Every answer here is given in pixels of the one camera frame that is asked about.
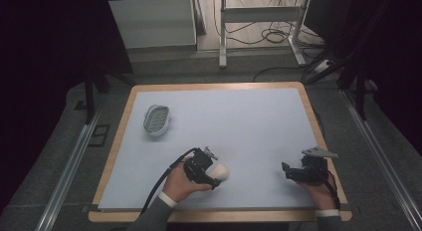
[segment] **sleeve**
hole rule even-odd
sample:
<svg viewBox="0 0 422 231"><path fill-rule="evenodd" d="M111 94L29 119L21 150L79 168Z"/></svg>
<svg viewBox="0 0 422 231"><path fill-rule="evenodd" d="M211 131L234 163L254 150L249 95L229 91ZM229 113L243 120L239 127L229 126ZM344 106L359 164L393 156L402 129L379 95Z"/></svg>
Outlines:
<svg viewBox="0 0 422 231"><path fill-rule="evenodd" d="M175 204L170 204L172 200L168 200L166 197L168 196L164 193L156 197L146 212L139 215L127 231L165 231L167 220Z"/></svg>
<svg viewBox="0 0 422 231"><path fill-rule="evenodd" d="M343 224L338 210L316 211L318 231L341 231Z"/></svg>

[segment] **white paper sheet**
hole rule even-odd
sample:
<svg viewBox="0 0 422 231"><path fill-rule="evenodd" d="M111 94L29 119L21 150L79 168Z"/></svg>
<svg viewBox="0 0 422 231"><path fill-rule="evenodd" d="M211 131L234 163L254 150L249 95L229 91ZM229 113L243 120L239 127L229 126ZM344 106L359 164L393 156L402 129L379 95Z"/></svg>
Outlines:
<svg viewBox="0 0 422 231"><path fill-rule="evenodd" d="M152 105L170 108L171 122L162 136L143 129ZM317 145L301 97L297 89L268 89L138 93L99 209L142 208L168 165L190 148L206 145L219 157L214 165L229 167L229 178L177 208L313 206L282 171L282 162L301 167L301 151Z"/></svg>

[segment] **gray sleeve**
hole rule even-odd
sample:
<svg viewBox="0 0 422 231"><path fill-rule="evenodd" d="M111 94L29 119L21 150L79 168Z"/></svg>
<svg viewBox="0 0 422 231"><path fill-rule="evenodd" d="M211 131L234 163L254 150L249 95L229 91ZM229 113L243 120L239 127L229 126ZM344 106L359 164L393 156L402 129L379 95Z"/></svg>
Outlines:
<svg viewBox="0 0 422 231"><path fill-rule="evenodd" d="M344 230L340 216L318 217L316 220L318 231Z"/></svg>
<svg viewBox="0 0 422 231"><path fill-rule="evenodd" d="M172 208L156 197L145 213L140 215L127 231L165 231L172 211Z"/></svg>

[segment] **white desk frame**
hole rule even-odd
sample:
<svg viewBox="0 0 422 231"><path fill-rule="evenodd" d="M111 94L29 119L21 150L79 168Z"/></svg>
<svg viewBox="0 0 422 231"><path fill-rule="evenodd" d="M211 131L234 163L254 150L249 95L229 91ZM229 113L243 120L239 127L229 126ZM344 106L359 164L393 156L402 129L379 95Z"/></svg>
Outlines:
<svg viewBox="0 0 422 231"><path fill-rule="evenodd" d="M226 0L221 0L221 36L220 36L220 68L227 67L226 23L250 22L297 22L289 43L300 66L305 65L305 59L298 47L298 36L304 23L309 0L304 0L300 6L270 6L253 8L227 8Z"/></svg>

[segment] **hand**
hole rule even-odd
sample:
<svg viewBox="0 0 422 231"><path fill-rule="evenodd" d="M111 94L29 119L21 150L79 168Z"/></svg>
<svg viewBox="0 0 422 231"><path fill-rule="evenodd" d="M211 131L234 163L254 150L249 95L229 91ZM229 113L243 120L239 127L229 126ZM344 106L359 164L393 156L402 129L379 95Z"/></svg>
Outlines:
<svg viewBox="0 0 422 231"><path fill-rule="evenodd" d="M331 187L336 189L335 181L331 173L328 174L328 183L331 185ZM315 186L315 185L311 185L307 183L298 182L298 185L303 187L310 194L311 199L316 205L316 209L318 210L336 209L331 193L329 192L325 184Z"/></svg>
<svg viewBox="0 0 422 231"><path fill-rule="evenodd" d="M180 202L195 191L205 191L211 188L210 184L191 182L184 172L182 161L167 176L162 191L175 202Z"/></svg>

